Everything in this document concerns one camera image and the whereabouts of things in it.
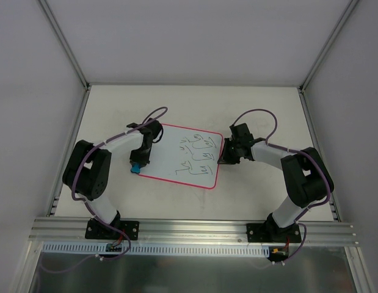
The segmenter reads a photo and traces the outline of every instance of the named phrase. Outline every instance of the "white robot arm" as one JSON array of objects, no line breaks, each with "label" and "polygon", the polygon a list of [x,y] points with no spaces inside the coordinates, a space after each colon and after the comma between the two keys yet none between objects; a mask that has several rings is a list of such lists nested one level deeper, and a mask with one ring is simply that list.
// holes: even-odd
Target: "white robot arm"
[{"label": "white robot arm", "polygon": [[[128,125],[132,129],[137,126],[134,123]],[[127,134],[119,138],[108,140],[97,149],[92,143],[85,140],[79,141],[72,151],[62,177],[64,184],[72,189],[76,172],[86,154],[95,149],[86,160],[86,163],[91,164],[91,166],[82,166],[76,182],[75,193],[80,194],[81,198],[74,198],[74,200],[84,201],[89,211],[108,225],[112,224],[114,220],[119,221],[120,218],[119,212],[103,193],[107,187],[111,160],[131,151],[131,171],[139,173],[140,168],[149,163],[152,143],[159,133],[162,133],[162,125],[155,120],[139,130],[128,130],[125,133]]]},{"label": "white robot arm", "polygon": [[258,234],[267,234],[266,239],[270,242],[284,242],[307,207],[327,195],[327,183],[332,192],[333,181],[316,149],[289,152],[286,148],[267,143],[265,139],[254,139],[245,123],[232,125],[230,129],[232,136],[224,141],[219,164],[238,164],[243,157],[264,162],[283,172],[288,196],[278,209],[269,214]]}]

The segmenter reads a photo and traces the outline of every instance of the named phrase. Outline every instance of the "purple cable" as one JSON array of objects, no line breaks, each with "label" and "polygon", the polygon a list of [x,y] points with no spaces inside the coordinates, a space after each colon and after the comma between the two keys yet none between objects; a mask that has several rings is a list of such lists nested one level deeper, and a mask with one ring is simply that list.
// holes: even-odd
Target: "purple cable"
[{"label": "purple cable", "polygon": [[[285,148],[283,146],[280,146],[280,145],[275,145],[273,143],[269,143],[268,140],[270,139],[270,137],[275,133],[275,131],[277,130],[277,126],[278,126],[278,121],[277,121],[277,117],[273,114],[273,112],[269,111],[269,110],[266,110],[266,109],[252,109],[252,110],[248,110],[248,111],[245,111],[243,114],[241,114],[236,120],[235,122],[232,124],[232,125],[235,125],[236,122],[238,122],[238,120],[240,118],[242,118],[245,114],[247,113],[250,113],[250,112],[254,112],[254,111],[262,111],[262,112],[266,112],[266,113],[269,113],[270,115],[273,116],[274,118],[274,122],[275,122],[275,125],[274,125],[274,129],[273,131],[266,137],[265,139],[265,142],[268,146],[272,147],[272,148],[278,148],[279,150],[283,150],[283,151],[287,151],[289,153],[294,153],[294,154],[300,154],[304,157],[306,157],[308,160],[310,160],[310,162],[313,164],[313,166],[315,167],[316,171],[318,171],[319,173],[319,176],[322,178],[324,184],[325,184],[325,189],[326,189],[326,192],[327,192],[327,196],[325,198],[324,201],[321,201],[320,203],[313,203],[311,205],[308,205],[302,212],[300,215],[298,215],[296,217],[296,219],[294,220],[295,222],[297,222],[299,219],[301,219],[301,217],[303,215],[305,215],[311,208],[314,208],[316,206],[322,206],[326,203],[329,202],[330,198],[331,198],[331,189],[330,189],[330,185],[329,185],[329,182],[327,181],[327,178],[325,177],[323,171],[320,169],[319,165],[315,162],[315,160],[307,153],[304,153],[303,151],[299,151],[299,150],[291,150],[289,148]],[[307,226],[305,226],[303,223],[297,223],[298,225],[300,226],[303,226],[304,228],[304,237],[301,241],[301,244],[299,245],[299,247],[297,248],[297,250],[288,258],[290,259],[292,256],[296,255],[296,253],[298,251],[301,250],[301,248],[303,247],[304,243],[305,243],[305,238],[307,236]]]},{"label": "purple cable", "polygon": [[43,266],[43,264],[42,264],[42,256],[43,256],[43,254],[40,257],[38,267],[40,267],[46,273],[68,273],[68,272],[71,272],[72,270],[74,270],[75,268],[77,268],[78,266],[80,266],[86,260],[95,257],[95,255],[88,255],[85,258],[83,258],[81,261],[79,261],[77,264],[75,264],[74,266],[72,266],[72,267],[70,267],[68,269],[65,269],[65,270],[49,270],[49,269],[47,269],[46,267]]},{"label": "purple cable", "polygon": [[302,226],[304,228],[303,239],[301,240],[301,243],[300,243],[299,247],[286,260],[284,260],[284,262],[289,261],[291,258],[293,258],[301,250],[301,248],[303,247],[303,245],[305,243],[305,238],[307,238],[307,226],[305,226],[304,223],[297,223],[297,224],[299,226]]},{"label": "purple cable", "polygon": [[[155,118],[152,118],[150,119],[149,121],[145,122],[146,120],[148,120],[151,115],[153,115],[155,112],[159,111],[159,110],[164,110],[161,114],[157,115]],[[109,139],[106,140],[106,143],[105,142],[101,142],[100,144],[94,146],[87,154],[85,154],[83,160],[81,161],[80,165],[79,165],[79,168],[77,169],[76,171],[76,174],[75,174],[75,178],[73,179],[73,183],[72,183],[72,187],[71,187],[71,196],[72,196],[72,199],[74,201],[83,201],[86,208],[88,209],[88,211],[91,213],[91,215],[93,215],[95,217],[95,220],[97,220],[98,222],[100,222],[102,225],[108,227],[109,229],[115,231],[115,232],[118,232],[120,233],[127,241],[128,241],[128,248],[120,253],[119,255],[117,256],[114,256],[112,258],[103,258],[105,260],[108,260],[108,261],[112,261],[112,260],[115,260],[115,259],[118,259],[118,258],[121,258],[123,255],[125,255],[128,251],[130,251],[131,247],[132,247],[132,243],[130,241],[130,238],[128,237],[128,235],[126,235],[123,231],[119,230],[119,229],[116,229],[115,227],[113,226],[110,226],[109,224],[107,224],[106,222],[104,222],[102,219],[100,219],[99,217],[96,216],[96,214],[94,213],[94,211],[92,210],[92,208],[89,206],[89,204],[85,201],[84,198],[77,198],[76,197],[76,185],[78,184],[78,180],[79,180],[79,176],[80,176],[80,173],[81,173],[81,170],[83,169],[83,166],[84,164],[87,162],[88,158],[91,156],[91,154],[96,151],[97,149],[99,149],[100,147],[104,146],[105,144],[115,140],[115,139],[119,139],[131,132],[134,132],[136,130],[139,130],[140,128],[143,128],[144,126],[146,125],[149,125],[150,123],[154,122],[155,120],[159,119],[160,117],[162,117],[169,109],[167,107],[160,107],[160,108],[157,108],[156,110],[154,110],[152,113],[150,113],[143,121],[142,124],[140,124],[139,126],[133,128],[133,129],[130,129],[128,132],[122,132],[122,133],[119,133]],[[67,272],[70,272],[72,270],[74,270],[75,268],[77,268],[78,266],[80,266],[84,261],[90,259],[90,258],[94,258],[95,255],[89,255],[89,256],[86,256],[84,259],[82,259],[81,261],[79,261],[77,264],[75,264],[73,267],[70,267],[69,269],[65,269],[65,270],[49,270],[47,269],[46,267],[44,267],[42,265],[42,257],[40,258],[40,261],[39,261],[39,267],[47,272],[47,273],[67,273]]]}]

